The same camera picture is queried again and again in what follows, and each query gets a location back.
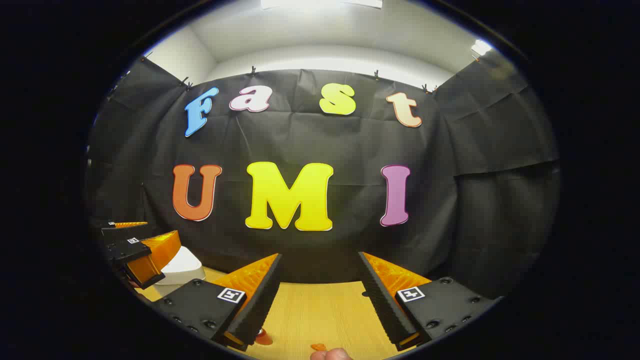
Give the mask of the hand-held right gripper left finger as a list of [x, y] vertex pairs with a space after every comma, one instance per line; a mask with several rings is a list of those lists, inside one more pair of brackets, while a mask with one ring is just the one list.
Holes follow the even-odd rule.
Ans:
[[214, 282], [194, 278], [151, 306], [197, 337], [246, 351], [258, 337], [281, 284], [282, 255], [274, 253]]

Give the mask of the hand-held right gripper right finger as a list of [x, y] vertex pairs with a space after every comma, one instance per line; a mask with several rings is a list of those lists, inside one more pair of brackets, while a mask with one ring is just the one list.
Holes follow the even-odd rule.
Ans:
[[358, 258], [361, 282], [398, 351], [461, 330], [501, 300], [482, 296], [451, 276], [428, 279], [364, 251]]

